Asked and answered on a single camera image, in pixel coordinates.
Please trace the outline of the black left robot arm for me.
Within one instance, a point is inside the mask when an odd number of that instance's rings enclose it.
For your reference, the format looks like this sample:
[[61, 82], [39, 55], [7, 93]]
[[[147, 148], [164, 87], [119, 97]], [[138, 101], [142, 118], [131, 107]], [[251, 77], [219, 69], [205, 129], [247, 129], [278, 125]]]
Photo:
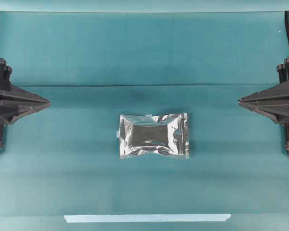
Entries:
[[10, 82], [11, 67], [0, 58], [0, 149], [4, 127], [51, 106], [51, 102]]

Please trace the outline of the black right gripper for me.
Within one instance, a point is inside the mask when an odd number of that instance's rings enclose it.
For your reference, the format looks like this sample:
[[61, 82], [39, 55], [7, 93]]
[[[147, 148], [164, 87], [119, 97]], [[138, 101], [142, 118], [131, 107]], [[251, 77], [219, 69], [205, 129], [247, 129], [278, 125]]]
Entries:
[[[243, 97], [238, 100], [238, 104], [245, 109], [271, 119], [276, 124], [285, 124], [286, 122], [289, 122], [289, 57], [284, 60], [283, 64], [280, 64], [277, 67], [277, 71], [280, 77], [280, 84]], [[256, 101], [268, 101], [275, 104], [284, 104], [284, 106], [281, 112], [277, 112], [272, 109], [248, 104], [249, 102]]]

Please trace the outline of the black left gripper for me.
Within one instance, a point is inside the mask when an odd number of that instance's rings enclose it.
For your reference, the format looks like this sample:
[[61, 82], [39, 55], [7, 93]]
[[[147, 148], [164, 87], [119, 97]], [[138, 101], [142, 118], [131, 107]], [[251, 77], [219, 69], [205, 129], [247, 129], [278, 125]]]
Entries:
[[[0, 122], [4, 125], [14, 124], [19, 119], [49, 108], [51, 102], [37, 94], [26, 91], [10, 83], [12, 69], [0, 58]], [[42, 105], [20, 108], [14, 116], [14, 105]]]

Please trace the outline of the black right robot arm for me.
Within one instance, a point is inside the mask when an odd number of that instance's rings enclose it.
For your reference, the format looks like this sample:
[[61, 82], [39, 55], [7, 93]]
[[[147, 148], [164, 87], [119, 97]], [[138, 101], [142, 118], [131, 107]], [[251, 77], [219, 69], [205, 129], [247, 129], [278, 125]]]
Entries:
[[[289, 44], [289, 11], [285, 11], [285, 27]], [[283, 125], [286, 133], [286, 150], [289, 154], [289, 57], [276, 69], [279, 84], [241, 98], [239, 105], [271, 119], [276, 124]]]

